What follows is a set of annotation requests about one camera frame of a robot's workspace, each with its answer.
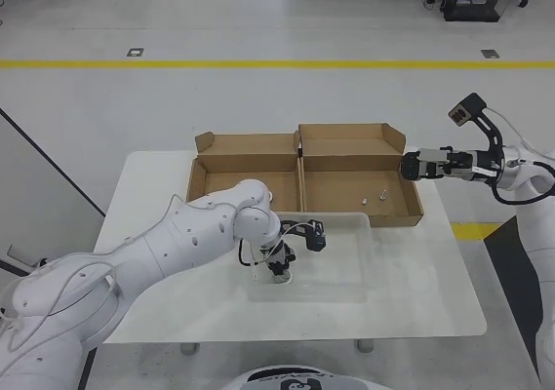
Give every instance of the floor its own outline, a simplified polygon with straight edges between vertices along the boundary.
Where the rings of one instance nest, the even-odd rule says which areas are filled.
[[[194,148],[205,131],[293,132],[299,123],[388,122],[419,147],[485,148],[447,113],[471,92],[532,143],[555,147],[555,69],[451,69],[429,60],[555,60],[555,0],[510,2],[500,23],[445,23],[420,0],[7,0],[0,9],[0,105],[104,210],[126,156]],[[186,68],[99,68],[143,58]],[[26,67],[10,60],[34,59]],[[79,62],[56,68],[39,59]],[[207,68],[202,59],[398,59],[421,68]],[[506,143],[517,143],[500,124]],[[504,222],[513,210],[484,186],[438,189],[451,221]],[[481,337],[350,342],[205,344],[100,349],[90,389],[218,389],[242,371],[315,365],[396,388],[531,389],[536,377],[482,242],[460,248],[486,313]]]

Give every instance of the open cardboard box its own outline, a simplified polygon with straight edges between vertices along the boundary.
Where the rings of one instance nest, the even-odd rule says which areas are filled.
[[[262,181],[273,194],[275,212],[302,212],[303,187],[298,158],[298,133],[214,135],[195,138],[188,202],[228,189],[245,178]]]
[[[414,226],[423,215],[399,172],[405,136],[387,124],[299,125],[304,210],[365,213],[371,226]],[[386,198],[380,196],[386,190]]]

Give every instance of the clear plastic tray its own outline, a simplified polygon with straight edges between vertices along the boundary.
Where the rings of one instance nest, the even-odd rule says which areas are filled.
[[[280,218],[324,223],[327,246],[308,251],[302,237],[287,235],[286,243],[297,260],[290,264],[290,284],[275,284],[266,264],[250,267],[248,295],[251,301],[270,302],[364,302],[368,295],[366,269],[372,257],[368,216],[361,213],[277,213]],[[250,258],[245,246],[245,257]]]

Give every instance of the yellow floor line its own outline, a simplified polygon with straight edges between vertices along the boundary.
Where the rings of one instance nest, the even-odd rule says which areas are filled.
[[[498,229],[500,223],[451,223],[451,227],[458,240],[483,240]]]
[[[555,69],[552,61],[358,59],[0,59],[0,68]]]

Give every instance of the robot logo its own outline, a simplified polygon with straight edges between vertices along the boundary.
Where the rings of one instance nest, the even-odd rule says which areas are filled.
[[[318,379],[307,379],[301,382],[298,379],[286,379],[281,382],[280,390],[322,390],[323,386]]]

